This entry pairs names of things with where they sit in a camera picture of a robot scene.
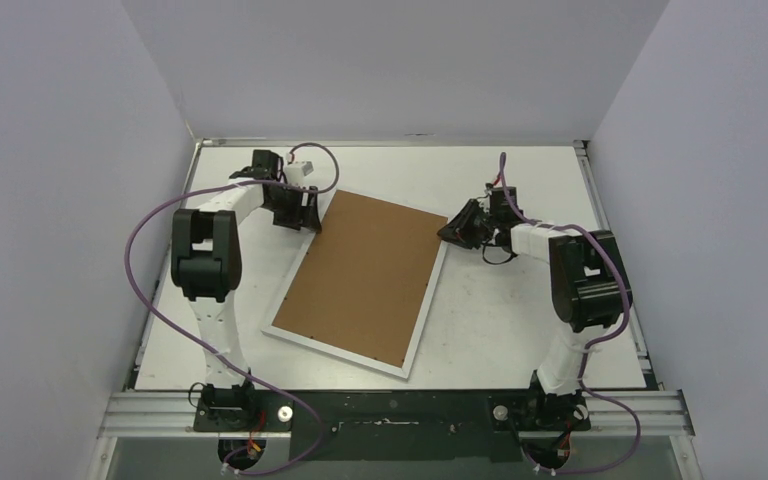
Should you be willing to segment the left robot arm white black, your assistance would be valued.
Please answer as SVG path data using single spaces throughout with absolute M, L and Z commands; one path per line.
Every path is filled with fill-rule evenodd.
M 242 280 L 239 226 L 258 209 L 275 226 L 322 229 L 318 189 L 306 182 L 314 168 L 293 154 L 256 150 L 249 166 L 233 173 L 227 188 L 196 208 L 173 215 L 171 278 L 197 321 L 205 351 L 206 380 L 197 416 L 228 430 L 255 427 L 265 413 L 255 398 L 235 318 L 235 292 Z

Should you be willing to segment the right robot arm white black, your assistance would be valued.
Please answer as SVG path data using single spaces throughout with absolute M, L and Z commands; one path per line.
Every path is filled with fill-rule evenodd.
M 506 418 L 522 430 L 580 428 L 587 421 L 581 382 L 594 342 L 615 333 L 629 313 L 631 288 L 611 231 L 531 220 L 516 200 L 515 188 L 489 186 L 437 235 L 463 249 L 499 248 L 510 260 L 528 257 L 548 265 L 559 329 L 528 389 L 506 404 Z

